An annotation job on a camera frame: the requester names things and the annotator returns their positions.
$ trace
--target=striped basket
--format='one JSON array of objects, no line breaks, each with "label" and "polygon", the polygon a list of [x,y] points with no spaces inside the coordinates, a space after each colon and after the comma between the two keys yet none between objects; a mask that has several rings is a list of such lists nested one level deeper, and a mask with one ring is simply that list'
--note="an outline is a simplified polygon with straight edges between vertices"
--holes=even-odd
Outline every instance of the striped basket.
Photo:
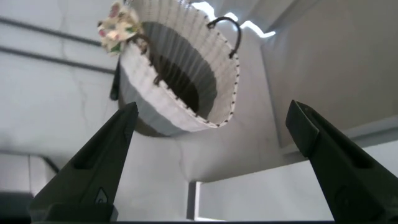
[{"label": "striped basket", "polygon": [[[143,54],[128,42],[120,54],[119,105],[135,101],[136,131],[173,136],[224,126],[232,117],[239,83],[239,25],[228,17],[210,21],[188,1],[132,0],[150,42]],[[232,47],[215,27],[227,20],[238,29]]]}]

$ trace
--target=white wall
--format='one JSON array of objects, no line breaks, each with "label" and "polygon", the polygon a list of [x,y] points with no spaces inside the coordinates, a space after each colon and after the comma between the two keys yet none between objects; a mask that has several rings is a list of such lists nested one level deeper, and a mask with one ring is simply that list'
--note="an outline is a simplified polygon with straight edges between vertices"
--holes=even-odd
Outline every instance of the white wall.
[{"label": "white wall", "polygon": [[[364,150],[398,175],[398,141]],[[219,220],[333,220],[309,161],[201,185],[200,217]]]}]

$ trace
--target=white floor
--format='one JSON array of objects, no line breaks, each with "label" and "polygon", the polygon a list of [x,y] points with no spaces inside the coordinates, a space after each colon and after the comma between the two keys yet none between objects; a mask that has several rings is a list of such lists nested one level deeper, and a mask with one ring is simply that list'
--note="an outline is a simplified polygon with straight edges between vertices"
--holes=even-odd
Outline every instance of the white floor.
[{"label": "white floor", "polygon": [[[7,0],[0,2],[0,16],[97,39],[96,21],[111,2]],[[235,31],[221,26],[234,43]],[[2,24],[0,29],[2,46],[115,68],[116,59],[102,49]],[[236,111],[228,125],[178,138],[133,134],[115,202],[120,220],[184,220],[189,181],[285,164],[259,46],[245,29]],[[0,67],[0,150],[43,154],[62,167],[118,109],[108,98],[111,75],[4,53]]]}]

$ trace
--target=dark brown handle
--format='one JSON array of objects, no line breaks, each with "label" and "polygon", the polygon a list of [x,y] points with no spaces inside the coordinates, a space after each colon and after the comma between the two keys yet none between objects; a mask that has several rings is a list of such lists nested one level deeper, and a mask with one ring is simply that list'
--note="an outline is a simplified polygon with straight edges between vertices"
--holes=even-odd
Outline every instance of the dark brown handle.
[{"label": "dark brown handle", "polygon": [[155,71],[157,71],[157,76],[154,79],[154,84],[155,85],[159,85],[159,82],[162,80],[163,77],[162,77],[162,74],[161,74],[162,70],[161,70],[161,67],[160,67],[160,60],[159,60],[156,48],[153,45],[153,43],[150,40],[150,38],[148,36],[144,35],[144,34],[138,34],[137,33],[134,36],[128,38],[126,42],[128,43],[129,41],[133,41],[134,43],[136,43],[137,39],[142,39],[142,40],[144,40],[145,42],[148,43],[150,51],[152,52],[152,54],[154,56],[154,63],[155,63],[155,68],[156,68]]},{"label": "dark brown handle", "polygon": [[230,17],[222,16],[222,17],[219,17],[219,18],[209,22],[207,24],[207,28],[212,29],[212,28],[214,28],[216,26],[217,22],[224,21],[224,20],[232,22],[236,26],[236,28],[238,29],[238,39],[236,39],[235,48],[229,54],[229,58],[232,58],[233,55],[236,54],[236,52],[238,51],[239,46],[241,45],[242,30],[241,30],[239,24],[235,20],[231,19]]}]

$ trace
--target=bright light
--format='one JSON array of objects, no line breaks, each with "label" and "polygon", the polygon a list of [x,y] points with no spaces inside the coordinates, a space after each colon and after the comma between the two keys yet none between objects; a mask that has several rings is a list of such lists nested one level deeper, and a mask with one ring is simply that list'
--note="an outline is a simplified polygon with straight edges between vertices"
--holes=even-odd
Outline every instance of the bright light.
[{"label": "bright light", "polygon": [[[192,6],[195,7],[196,9],[199,9],[199,10],[202,10],[203,12],[205,12],[207,14],[207,16],[209,17],[209,20],[213,21],[216,19],[216,16],[214,15],[214,8],[211,5],[209,5],[207,2],[195,2],[195,3],[192,3]],[[233,14],[232,12],[225,14],[225,16],[230,17],[234,21],[238,21],[238,17],[236,17],[235,14]],[[272,37],[273,35],[275,35],[274,31],[268,32],[266,34],[263,33],[262,30],[257,25],[252,23],[251,21],[246,21],[241,25],[242,29],[245,27],[252,29],[261,38]]]},{"label": "bright light", "polygon": [[232,12],[225,14],[225,17],[229,17],[233,19],[235,22],[238,21],[238,17],[236,17],[235,14],[233,14]]},{"label": "bright light", "polygon": [[242,29],[245,27],[252,29],[261,38],[272,37],[273,35],[275,35],[275,31],[263,33],[262,30],[257,25],[252,23],[251,21],[246,21],[241,25]]},{"label": "bright light", "polygon": [[196,9],[202,10],[207,14],[209,17],[210,21],[213,21],[216,19],[216,16],[214,15],[214,8],[209,5],[207,2],[195,2],[192,3],[192,6],[195,7]]}]

